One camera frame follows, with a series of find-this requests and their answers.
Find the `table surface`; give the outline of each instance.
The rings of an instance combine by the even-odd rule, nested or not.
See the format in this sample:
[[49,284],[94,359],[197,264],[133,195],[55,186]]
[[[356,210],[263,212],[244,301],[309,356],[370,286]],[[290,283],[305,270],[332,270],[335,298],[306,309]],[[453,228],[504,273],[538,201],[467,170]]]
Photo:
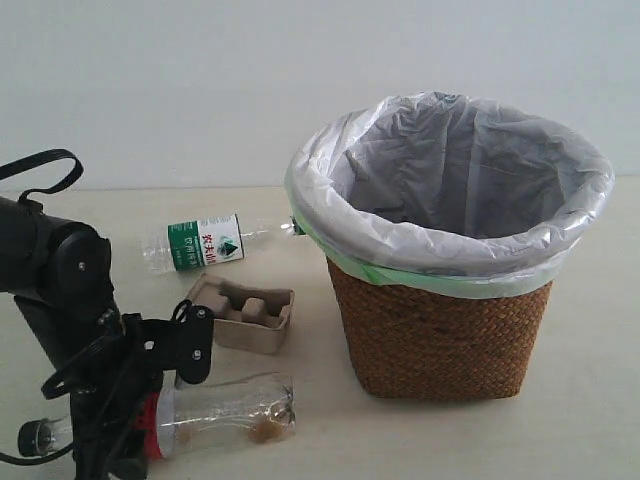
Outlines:
[[[376,400],[350,366],[338,306],[320,250],[308,238],[211,267],[247,285],[294,288],[287,343],[274,357],[214,347],[211,381],[279,370],[295,379],[297,434],[237,452],[193,453],[154,465],[155,480],[389,479],[631,480],[640,478],[640,178],[621,178],[603,217],[555,282],[519,396],[463,405]],[[155,276],[139,238],[154,226],[229,212],[284,218],[281,188],[71,192],[46,198],[49,214],[95,226],[114,249],[123,311],[168,318],[203,270]],[[66,413],[40,385],[52,373],[9,295],[0,295],[2,451],[15,453],[23,422]],[[72,479],[73,462],[4,479]]]

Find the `trash bag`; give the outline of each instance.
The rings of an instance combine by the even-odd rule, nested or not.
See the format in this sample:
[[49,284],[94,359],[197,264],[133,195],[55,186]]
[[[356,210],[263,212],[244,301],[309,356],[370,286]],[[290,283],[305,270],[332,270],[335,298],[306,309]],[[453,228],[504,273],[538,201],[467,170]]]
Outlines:
[[426,92],[328,124],[285,184],[301,227],[349,273],[489,298],[550,281],[614,182],[611,164],[563,125]]

